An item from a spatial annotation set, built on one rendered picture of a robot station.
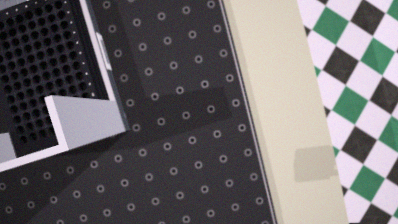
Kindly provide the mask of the dark grey base plate with hole grid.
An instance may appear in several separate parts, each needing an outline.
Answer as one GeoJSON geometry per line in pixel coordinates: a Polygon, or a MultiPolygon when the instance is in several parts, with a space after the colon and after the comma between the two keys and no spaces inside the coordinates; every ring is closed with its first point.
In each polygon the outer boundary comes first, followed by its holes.
{"type": "Polygon", "coordinates": [[[223,0],[90,0],[130,130],[0,172],[0,224],[278,224],[223,0]]]}

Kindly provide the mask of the dark grey well plate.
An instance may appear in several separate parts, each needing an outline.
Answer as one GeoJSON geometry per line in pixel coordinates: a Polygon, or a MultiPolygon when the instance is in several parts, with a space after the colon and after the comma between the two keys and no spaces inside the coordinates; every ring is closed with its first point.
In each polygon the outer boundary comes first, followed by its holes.
{"type": "Polygon", "coordinates": [[[0,11],[0,103],[17,158],[59,145],[50,95],[106,100],[76,0],[0,11]]]}
{"type": "Polygon", "coordinates": [[[93,47],[93,44],[92,44],[92,40],[91,40],[91,37],[90,37],[90,34],[89,34],[89,30],[88,30],[88,27],[87,27],[87,24],[86,24],[86,20],[85,20],[84,14],[83,14],[83,10],[82,10],[82,7],[81,7],[80,0],[76,0],[76,3],[77,3],[79,14],[80,14],[80,17],[81,17],[81,20],[82,20],[84,31],[85,31],[85,34],[86,34],[86,37],[87,37],[87,41],[88,41],[88,44],[89,44],[89,47],[90,47],[90,51],[91,51],[91,54],[92,54],[92,57],[93,57],[93,60],[94,60],[94,64],[95,64],[95,67],[96,67],[96,70],[97,70],[97,74],[98,74],[98,77],[99,77],[99,80],[100,80],[100,83],[101,83],[101,87],[102,87],[105,99],[106,100],[110,100],[109,96],[108,96],[108,93],[107,93],[107,89],[106,89],[104,80],[103,80],[103,77],[102,77],[102,73],[101,73],[101,70],[100,70],[100,67],[99,67],[99,63],[98,63],[98,60],[97,60],[97,57],[96,57],[96,54],[95,54],[95,50],[94,50],[94,47],[93,47]]]}

